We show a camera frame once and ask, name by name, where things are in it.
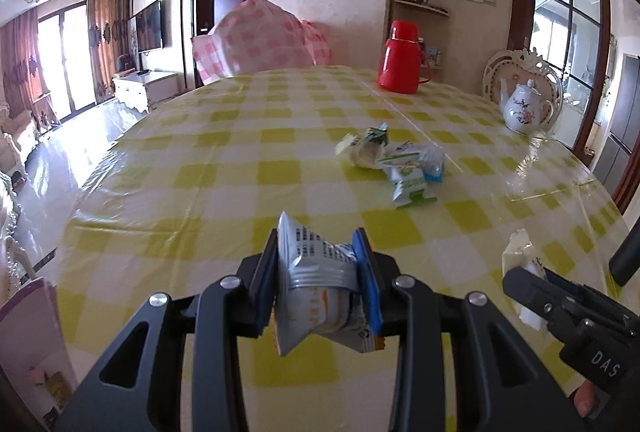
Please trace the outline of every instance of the thermos lid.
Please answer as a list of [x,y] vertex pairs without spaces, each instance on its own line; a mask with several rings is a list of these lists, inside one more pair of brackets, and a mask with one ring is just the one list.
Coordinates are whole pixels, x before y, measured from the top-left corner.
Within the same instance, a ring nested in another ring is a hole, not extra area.
[[394,21],[391,24],[391,38],[418,42],[418,27],[412,22]]

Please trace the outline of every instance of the television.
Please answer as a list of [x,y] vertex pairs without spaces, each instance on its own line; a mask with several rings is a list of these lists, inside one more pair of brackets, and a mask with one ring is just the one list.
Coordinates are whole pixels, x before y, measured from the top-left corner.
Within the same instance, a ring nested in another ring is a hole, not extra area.
[[162,15],[160,0],[136,14],[136,33],[138,35],[138,53],[162,48]]

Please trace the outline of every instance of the candy wrapper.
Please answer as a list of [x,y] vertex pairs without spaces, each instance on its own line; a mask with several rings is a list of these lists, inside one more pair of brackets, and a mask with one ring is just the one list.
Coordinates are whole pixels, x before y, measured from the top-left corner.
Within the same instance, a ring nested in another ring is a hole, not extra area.
[[285,356],[309,334],[357,352],[384,348],[367,324],[351,245],[332,245],[282,213],[278,223],[275,335]]
[[[540,254],[531,244],[529,234],[527,234],[526,230],[518,230],[511,234],[509,244],[504,252],[502,252],[502,276],[504,277],[510,269],[517,268],[518,266],[522,266],[540,279],[546,279]],[[533,313],[533,311],[517,302],[513,302],[513,307],[520,320],[527,326],[532,327],[536,331],[540,331],[543,328],[545,321]]]
[[378,129],[367,129],[362,138],[346,135],[335,146],[335,154],[347,158],[356,167],[379,169],[378,161],[384,156],[388,143],[386,123],[383,123]]
[[385,171],[389,180],[396,184],[393,195],[393,204],[396,208],[437,199],[427,185],[422,169],[416,163],[390,165]]
[[378,161],[383,167],[388,163],[416,163],[420,165],[427,181],[442,183],[444,173],[444,149],[435,143],[412,143],[390,145],[385,155]]

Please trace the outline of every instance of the teapot spout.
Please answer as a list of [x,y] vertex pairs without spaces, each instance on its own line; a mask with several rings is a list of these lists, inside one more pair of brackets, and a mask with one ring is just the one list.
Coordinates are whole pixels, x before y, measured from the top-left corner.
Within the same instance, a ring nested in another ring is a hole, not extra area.
[[507,89],[507,80],[504,78],[500,79],[500,111],[504,111],[505,105],[507,105],[507,101],[509,100],[509,92]]

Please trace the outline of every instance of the corner shelf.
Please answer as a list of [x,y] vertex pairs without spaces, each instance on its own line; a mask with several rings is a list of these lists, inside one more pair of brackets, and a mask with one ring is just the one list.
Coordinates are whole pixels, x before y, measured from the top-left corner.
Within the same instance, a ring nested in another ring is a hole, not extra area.
[[434,14],[438,14],[446,18],[449,17],[449,14],[447,12],[443,12],[442,10],[438,10],[437,8],[433,8],[432,6],[419,5],[418,3],[412,3],[411,1],[403,1],[403,0],[395,0],[395,2],[400,5],[412,6],[413,8],[421,8],[423,10],[427,10],[428,12],[433,12]]

